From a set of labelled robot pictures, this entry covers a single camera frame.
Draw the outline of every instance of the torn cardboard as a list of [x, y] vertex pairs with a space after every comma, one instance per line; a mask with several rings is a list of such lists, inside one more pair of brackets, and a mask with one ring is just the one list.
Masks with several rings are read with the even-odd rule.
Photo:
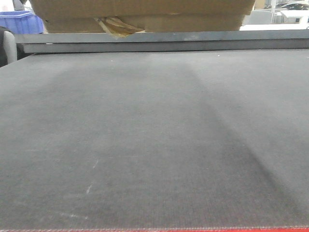
[[31, 0], [49, 33], [238, 30], [254, 0]]

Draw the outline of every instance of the gray felt surface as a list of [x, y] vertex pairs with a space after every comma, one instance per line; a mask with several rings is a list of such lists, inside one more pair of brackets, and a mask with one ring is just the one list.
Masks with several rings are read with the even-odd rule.
[[309, 50], [0, 68], [0, 228], [309, 225]]

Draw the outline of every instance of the red edge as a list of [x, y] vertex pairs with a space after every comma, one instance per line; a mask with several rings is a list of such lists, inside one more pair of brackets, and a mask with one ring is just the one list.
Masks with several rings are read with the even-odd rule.
[[276, 229], [215, 229], [215, 230], [190, 230], [190, 229], [137, 229], [137, 230], [0, 230], [0, 232], [309, 232], [309, 228], [276, 228]]

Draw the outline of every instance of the blue plastic bin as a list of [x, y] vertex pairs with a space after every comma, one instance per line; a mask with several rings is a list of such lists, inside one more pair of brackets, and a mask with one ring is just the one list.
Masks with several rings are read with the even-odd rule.
[[15, 34], [40, 34], [44, 31], [42, 20], [30, 11], [0, 12], [0, 26]]

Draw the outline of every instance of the white mark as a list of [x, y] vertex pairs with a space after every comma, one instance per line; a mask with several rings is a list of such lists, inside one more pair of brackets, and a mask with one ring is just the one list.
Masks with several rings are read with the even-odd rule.
[[25, 150], [25, 151], [39, 151], [39, 149], [28, 149], [28, 150]]
[[61, 216], [70, 217], [70, 218], [82, 218], [84, 220], [88, 220], [88, 217], [79, 216], [76, 214], [67, 214], [67, 213], [60, 213]]
[[138, 156], [122, 156], [123, 158], [136, 158]]
[[91, 189], [92, 185], [90, 185], [86, 191], [86, 194], [89, 194], [90, 193], [90, 189]]
[[93, 165], [93, 169], [95, 169], [96, 168], [96, 166], [97, 166], [97, 164], [98, 164], [98, 160], [97, 160], [97, 162], [96, 162], [96, 164], [95, 165]]

